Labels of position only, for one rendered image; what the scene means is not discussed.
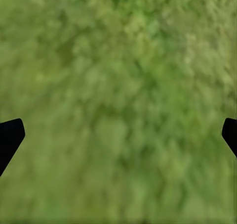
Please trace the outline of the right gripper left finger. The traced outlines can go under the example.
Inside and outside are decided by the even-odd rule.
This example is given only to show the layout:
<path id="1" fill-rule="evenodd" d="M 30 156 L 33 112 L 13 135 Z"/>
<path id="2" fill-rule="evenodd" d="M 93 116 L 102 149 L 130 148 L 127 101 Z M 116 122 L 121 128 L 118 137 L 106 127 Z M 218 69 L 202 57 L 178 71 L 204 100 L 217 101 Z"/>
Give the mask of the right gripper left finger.
<path id="1" fill-rule="evenodd" d="M 20 118 L 0 124 L 0 177 L 25 137 Z"/>

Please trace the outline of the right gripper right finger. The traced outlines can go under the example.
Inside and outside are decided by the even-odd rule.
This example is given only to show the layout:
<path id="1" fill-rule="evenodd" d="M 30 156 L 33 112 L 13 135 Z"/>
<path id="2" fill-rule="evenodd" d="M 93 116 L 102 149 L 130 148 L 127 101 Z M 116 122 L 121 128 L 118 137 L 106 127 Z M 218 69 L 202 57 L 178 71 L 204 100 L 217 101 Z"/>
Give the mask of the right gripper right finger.
<path id="1" fill-rule="evenodd" d="M 237 157 L 237 120 L 231 118 L 225 119 L 222 137 Z"/>

